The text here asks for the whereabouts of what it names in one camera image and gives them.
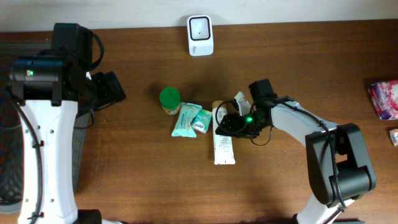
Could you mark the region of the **white tube with cork cap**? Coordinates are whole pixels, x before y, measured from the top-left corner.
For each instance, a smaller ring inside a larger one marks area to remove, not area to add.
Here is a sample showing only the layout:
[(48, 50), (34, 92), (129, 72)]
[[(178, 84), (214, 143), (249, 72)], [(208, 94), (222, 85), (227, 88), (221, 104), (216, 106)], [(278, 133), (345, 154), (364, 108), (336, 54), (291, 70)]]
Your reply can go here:
[(216, 134), (216, 129), (218, 128), (216, 120), (220, 123), (223, 117), (227, 115), (225, 105), (222, 105), (216, 111), (222, 102), (222, 100), (217, 100), (212, 103), (214, 165), (233, 165), (236, 161), (234, 159), (232, 138)]

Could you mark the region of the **small teal gum pack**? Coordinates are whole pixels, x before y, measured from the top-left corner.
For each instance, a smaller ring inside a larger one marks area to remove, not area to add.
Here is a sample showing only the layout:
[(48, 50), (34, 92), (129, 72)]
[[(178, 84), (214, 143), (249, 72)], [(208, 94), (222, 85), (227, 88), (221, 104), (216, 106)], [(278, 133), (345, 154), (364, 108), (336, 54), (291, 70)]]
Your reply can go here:
[(192, 121), (192, 128), (195, 131), (206, 134), (212, 120), (211, 111), (201, 109)]

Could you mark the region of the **teal wipes packet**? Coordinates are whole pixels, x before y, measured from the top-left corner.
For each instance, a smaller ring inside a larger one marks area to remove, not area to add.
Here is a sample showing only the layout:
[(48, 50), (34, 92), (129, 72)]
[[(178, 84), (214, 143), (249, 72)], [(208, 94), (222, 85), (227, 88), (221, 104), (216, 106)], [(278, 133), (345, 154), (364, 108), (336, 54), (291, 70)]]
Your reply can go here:
[(201, 109), (202, 106), (200, 105), (182, 102), (178, 120), (175, 124), (174, 130), (171, 133), (171, 136), (196, 138), (197, 135), (192, 128), (192, 121), (195, 119)]

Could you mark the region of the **green bottle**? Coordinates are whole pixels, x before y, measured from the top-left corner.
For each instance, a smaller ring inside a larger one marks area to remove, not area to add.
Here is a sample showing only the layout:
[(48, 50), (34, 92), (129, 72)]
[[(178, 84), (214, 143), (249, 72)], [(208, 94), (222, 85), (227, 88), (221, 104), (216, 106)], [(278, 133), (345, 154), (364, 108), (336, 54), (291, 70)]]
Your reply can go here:
[(163, 111), (168, 115), (175, 115), (180, 111), (181, 97), (177, 89), (172, 87), (164, 88), (159, 95)]

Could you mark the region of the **red purple tissue pack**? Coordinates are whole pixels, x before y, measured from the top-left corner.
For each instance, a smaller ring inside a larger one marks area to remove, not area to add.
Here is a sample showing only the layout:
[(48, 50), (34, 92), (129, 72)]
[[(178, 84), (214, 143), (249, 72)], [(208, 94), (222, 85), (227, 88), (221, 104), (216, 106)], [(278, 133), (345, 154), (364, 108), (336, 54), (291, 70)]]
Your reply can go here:
[(397, 80), (374, 83), (368, 92), (379, 119), (397, 119)]

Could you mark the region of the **orange snack packet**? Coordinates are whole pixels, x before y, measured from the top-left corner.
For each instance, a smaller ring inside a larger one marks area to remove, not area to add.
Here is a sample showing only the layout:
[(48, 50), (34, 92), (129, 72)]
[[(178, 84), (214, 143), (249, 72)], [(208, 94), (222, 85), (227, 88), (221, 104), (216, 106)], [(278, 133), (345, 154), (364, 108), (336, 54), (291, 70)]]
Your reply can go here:
[(398, 146), (398, 129), (389, 130), (389, 136), (394, 146)]

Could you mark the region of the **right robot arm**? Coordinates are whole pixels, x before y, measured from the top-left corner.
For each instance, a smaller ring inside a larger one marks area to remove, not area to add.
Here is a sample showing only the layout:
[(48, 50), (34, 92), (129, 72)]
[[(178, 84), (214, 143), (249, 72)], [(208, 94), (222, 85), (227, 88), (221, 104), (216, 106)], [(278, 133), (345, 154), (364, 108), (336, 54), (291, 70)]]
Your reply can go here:
[(360, 128), (336, 124), (307, 111), (289, 96), (277, 96), (268, 79), (249, 85), (252, 103), (238, 93), (226, 112), (213, 103), (216, 135), (254, 140), (264, 128), (286, 132), (305, 146), (312, 195), (291, 223), (339, 223), (349, 205), (376, 188), (376, 175)]

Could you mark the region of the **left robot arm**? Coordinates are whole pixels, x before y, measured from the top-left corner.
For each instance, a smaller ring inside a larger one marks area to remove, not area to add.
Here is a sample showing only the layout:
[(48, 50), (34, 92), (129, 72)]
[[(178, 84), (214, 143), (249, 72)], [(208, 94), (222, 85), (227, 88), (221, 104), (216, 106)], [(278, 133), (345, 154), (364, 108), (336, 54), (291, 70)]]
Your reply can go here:
[(99, 43), (86, 27), (57, 23), (49, 49), (12, 66), (8, 94), (24, 141), (19, 223), (103, 223), (99, 210), (77, 208), (72, 181), (75, 120), (126, 98), (113, 72), (96, 72)]

